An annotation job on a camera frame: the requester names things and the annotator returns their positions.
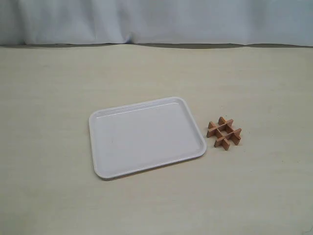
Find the wooden notched piece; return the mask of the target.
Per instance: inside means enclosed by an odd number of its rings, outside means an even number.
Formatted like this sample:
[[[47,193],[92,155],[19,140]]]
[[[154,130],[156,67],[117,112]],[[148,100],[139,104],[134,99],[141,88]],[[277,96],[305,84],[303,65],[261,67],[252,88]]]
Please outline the wooden notched piece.
[[[234,131],[234,129],[232,128],[232,124],[233,124],[232,119],[222,124],[220,123],[215,124],[213,122],[210,122],[208,125],[206,137],[207,138],[212,136],[216,136],[217,138],[226,137]]]
[[[235,145],[238,145],[240,143],[241,137],[241,128],[231,131],[230,133],[227,133],[226,135],[223,135],[220,130],[216,130],[215,136],[217,139],[215,140],[214,147],[222,146],[224,150],[228,150],[230,147],[230,141],[232,141]]]
[[[206,134],[207,138],[210,138],[212,136],[216,137],[214,147],[222,146],[224,150],[228,150],[230,147],[229,141],[226,139],[226,135],[223,134],[223,131],[226,130],[227,127],[227,121],[220,121],[218,124],[215,124],[214,122],[210,121],[208,125],[208,131]]]
[[[233,120],[226,120],[224,117],[220,117],[217,129],[218,139],[216,140],[217,146],[222,146],[224,150],[228,150],[230,147],[230,141],[235,145],[240,143],[241,137],[241,128],[234,129],[232,127]]]

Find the white plastic tray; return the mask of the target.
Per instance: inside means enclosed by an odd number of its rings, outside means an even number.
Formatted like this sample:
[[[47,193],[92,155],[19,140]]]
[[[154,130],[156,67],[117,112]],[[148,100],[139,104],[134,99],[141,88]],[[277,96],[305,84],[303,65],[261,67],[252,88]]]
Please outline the white plastic tray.
[[[186,101],[167,97],[89,117],[93,169],[110,180],[202,156],[206,141]]]

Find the white backdrop cloth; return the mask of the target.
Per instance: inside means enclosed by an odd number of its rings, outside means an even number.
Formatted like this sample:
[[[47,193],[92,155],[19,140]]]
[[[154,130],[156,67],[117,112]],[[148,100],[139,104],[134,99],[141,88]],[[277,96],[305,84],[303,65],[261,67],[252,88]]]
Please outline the white backdrop cloth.
[[[312,46],[310,0],[3,0],[2,45]]]

